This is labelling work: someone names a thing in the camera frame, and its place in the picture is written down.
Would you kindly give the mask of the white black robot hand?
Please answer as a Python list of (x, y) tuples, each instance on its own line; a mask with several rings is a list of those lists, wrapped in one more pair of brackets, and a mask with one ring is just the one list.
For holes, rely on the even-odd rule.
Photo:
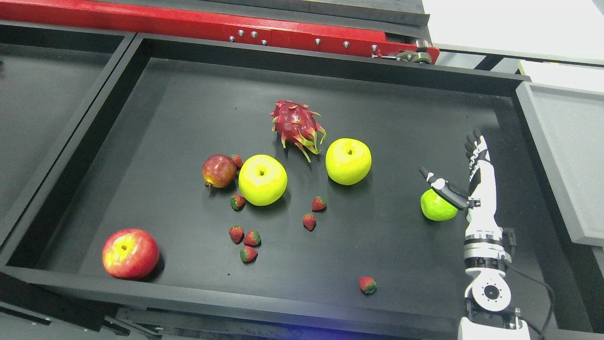
[(475, 130), (467, 135), (465, 148), (470, 169), (470, 183), (466, 192), (427, 168), (421, 167), (420, 173), (438, 196), (458, 210), (466, 211), (467, 246), (490, 245), (502, 249), (503, 232), (495, 222), (497, 209), (495, 169), (485, 136), (479, 130)]

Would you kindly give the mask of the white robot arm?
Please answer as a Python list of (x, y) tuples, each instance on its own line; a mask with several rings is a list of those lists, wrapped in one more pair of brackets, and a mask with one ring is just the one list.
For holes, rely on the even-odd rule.
[[(459, 340), (529, 340), (530, 331), (545, 339), (555, 295), (545, 282), (518, 271), (511, 263), (511, 251), (504, 245), (502, 228), (468, 226), (464, 239), (465, 273), (472, 278), (464, 293), (465, 314), (461, 317)], [(512, 306), (512, 291), (505, 280), (507, 269), (546, 289), (550, 306), (541, 329), (522, 318), (520, 308)]]

